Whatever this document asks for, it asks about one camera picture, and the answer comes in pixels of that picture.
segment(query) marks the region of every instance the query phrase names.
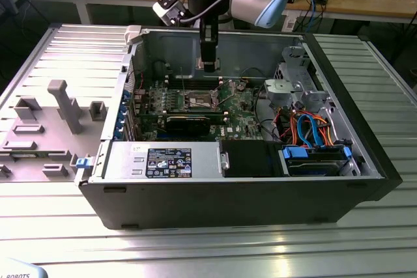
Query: motherboard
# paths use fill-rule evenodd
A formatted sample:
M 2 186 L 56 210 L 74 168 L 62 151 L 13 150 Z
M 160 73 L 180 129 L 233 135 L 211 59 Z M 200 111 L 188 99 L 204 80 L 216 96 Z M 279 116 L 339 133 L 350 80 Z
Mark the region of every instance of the motherboard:
M 137 140 L 262 139 L 256 88 L 239 79 L 156 81 L 134 94 Z

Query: warning label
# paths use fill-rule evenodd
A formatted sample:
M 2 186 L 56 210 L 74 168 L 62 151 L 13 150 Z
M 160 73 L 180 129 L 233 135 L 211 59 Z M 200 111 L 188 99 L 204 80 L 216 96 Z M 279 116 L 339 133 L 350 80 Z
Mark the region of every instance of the warning label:
M 192 177 L 191 149 L 148 149 L 148 178 Z

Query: blue clip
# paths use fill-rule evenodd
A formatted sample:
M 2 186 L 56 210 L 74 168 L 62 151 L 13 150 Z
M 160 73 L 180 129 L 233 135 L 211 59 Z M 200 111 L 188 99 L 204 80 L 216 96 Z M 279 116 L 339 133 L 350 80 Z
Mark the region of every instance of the blue clip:
M 124 90 L 123 91 L 123 96 L 122 96 L 123 100 L 129 100 L 130 97 L 131 97 L 130 92 L 128 92 L 127 90 Z
M 115 130 L 113 132 L 113 136 L 114 136 L 114 138 L 117 138 L 118 140 L 122 139 L 122 133 L 119 132 L 118 130 Z
M 346 155 L 346 158 L 348 158 L 348 159 L 351 159 L 352 158 L 352 151 L 350 150 L 349 147 L 346 146 L 345 148 L 343 148 L 343 151 L 344 151 L 344 153 Z
M 94 158 L 79 158 L 76 162 L 77 169 L 90 169 L 94 165 Z
M 123 113 L 122 112 L 118 112 L 117 113 L 117 118 L 119 119 L 119 120 L 124 120 L 126 117 L 123 115 Z
M 283 150 L 283 155 L 285 159 L 308 158 L 306 148 L 302 148 L 301 146 L 287 146 Z
M 118 128 L 118 129 L 122 129 L 123 128 L 123 123 L 122 122 L 124 122 L 124 119 L 117 119 L 117 121 L 116 121 L 116 128 Z
M 119 107 L 119 111 L 120 111 L 121 113 L 125 113 L 127 110 L 128 110 L 128 108 L 127 108 L 127 107 L 125 107 L 124 105 L 120 105 L 120 107 Z

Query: blue cable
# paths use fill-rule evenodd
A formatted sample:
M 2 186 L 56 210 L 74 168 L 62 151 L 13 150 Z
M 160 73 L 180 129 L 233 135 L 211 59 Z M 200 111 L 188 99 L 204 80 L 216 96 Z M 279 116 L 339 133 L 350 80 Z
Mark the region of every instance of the blue cable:
M 311 12 L 311 17 L 310 17 L 310 21 L 308 22 L 308 26 L 306 29 L 306 32 L 308 33 L 308 31 L 311 28 L 311 25 L 313 24 L 313 20 L 314 20 L 314 13 L 315 13 L 315 1 L 314 0 L 310 0 L 311 1 L 311 6 L 313 7 L 313 11 Z
M 302 116 L 300 116 L 298 118 L 298 122 L 297 122 L 297 132 L 298 132 L 298 136 L 299 138 L 303 141 L 303 143 L 305 143 L 306 145 L 308 145 L 309 148 L 313 148 L 313 145 L 306 139 L 304 138 L 303 134 L 302 134 L 302 129 L 301 129 L 301 124 L 302 124 L 302 120 L 304 120 L 305 118 L 309 118 L 310 122 L 311 122 L 311 129 L 313 130 L 313 137 L 314 137 L 314 141 L 315 144 L 317 146 L 324 146 L 323 141 L 321 140 L 320 136 L 319 136 L 319 132 L 317 131 L 317 123 L 315 122 L 315 119 L 307 114 L 303 114 Z

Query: green circuit board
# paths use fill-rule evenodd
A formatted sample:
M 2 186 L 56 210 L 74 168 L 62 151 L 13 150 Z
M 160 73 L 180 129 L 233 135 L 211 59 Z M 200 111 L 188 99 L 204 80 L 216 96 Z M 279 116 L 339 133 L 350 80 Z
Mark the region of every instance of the green circuit board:
M 141 97 L 136 96 L 138 132 L 143 141 L 219 141 L 262 139 L 253 112 L 253 89 L 242 91 L 229 84 L 219 88 L 218 105 L 210 100 L 209 90 L 168 89 L 162 84 L 150 86 Z M 170 137 L 164 130 L 164 120 L 171 115 L 203 116 L 214 121 L 210 133 L 197 137 Z

